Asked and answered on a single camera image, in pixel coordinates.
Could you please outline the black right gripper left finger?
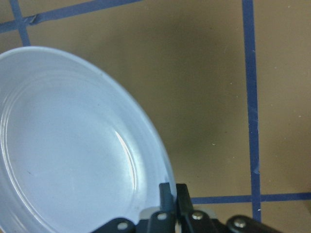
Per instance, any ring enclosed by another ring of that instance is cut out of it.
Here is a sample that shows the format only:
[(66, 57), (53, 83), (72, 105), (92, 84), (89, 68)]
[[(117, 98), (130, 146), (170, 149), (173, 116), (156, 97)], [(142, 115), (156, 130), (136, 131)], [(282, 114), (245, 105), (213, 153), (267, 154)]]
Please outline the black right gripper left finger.
[(173, 233), (175, 232), (175, 205), (170, 184), (159, 185), (160, 207), (149, 219), (134, 224), (126, 218), (115, 218), (97, 229), (98, 233)]

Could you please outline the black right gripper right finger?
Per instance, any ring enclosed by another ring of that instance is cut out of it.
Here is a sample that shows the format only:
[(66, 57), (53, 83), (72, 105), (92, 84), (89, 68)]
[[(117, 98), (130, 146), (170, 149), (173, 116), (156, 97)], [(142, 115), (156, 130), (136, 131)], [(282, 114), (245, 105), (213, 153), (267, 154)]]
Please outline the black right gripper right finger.
[(235, 215), (225, 224), (208, 213), (195, 209), (190, 199), (186, 184), (178, 183), (177, 209), (178, 219), (183, 233), (278, 233), (279, 230), (260, 223), (250, 217)]

